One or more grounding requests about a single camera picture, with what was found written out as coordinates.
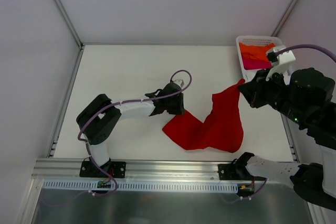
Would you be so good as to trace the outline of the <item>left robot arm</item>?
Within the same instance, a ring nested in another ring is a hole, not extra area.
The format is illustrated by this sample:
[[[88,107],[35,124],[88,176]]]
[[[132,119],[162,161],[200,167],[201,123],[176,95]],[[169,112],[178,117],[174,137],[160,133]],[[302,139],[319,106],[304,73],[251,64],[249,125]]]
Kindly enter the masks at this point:
[[[171,115],[185,113],[183,80],[171,80],[163,89],[147,93],[138,99],[112,102],[105,94],[98,95],[77,116],[78,140],[85,142],[90,158],[91,176],[107,177],[116,171],[111,164],[106,140],[120,120],[150,117],[167,112]]]

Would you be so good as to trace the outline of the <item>red t-shirt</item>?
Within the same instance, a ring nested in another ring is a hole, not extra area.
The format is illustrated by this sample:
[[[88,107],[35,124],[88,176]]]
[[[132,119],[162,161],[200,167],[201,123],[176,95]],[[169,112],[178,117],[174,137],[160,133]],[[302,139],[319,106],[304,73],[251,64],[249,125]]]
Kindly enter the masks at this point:
[[[187,111],[183,115],[176,115],[162,131],[187,151],[208,147],[229,153],[238,151],[244,138],[238,106],[238,86],[243,83],[245,80],[240,79],[235,85],[213,94],[212,110],[204,122]]]

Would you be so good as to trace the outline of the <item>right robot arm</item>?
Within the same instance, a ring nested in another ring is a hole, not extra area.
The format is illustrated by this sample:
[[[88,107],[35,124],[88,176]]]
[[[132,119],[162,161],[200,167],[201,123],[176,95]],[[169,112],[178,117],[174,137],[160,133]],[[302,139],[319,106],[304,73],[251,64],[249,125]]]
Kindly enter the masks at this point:
[[[335,103],[331,101],[335,81],[314,68],[296,70],[285,84],[283,76],[269,69],[238,86],[252,108],[268,105],[297,124],[314,139],[322,153],[322,164],[279,163],[244,152],[232,162],[240,179],[250,176],[271,179],[292,188],[303,200],[335,210]]]

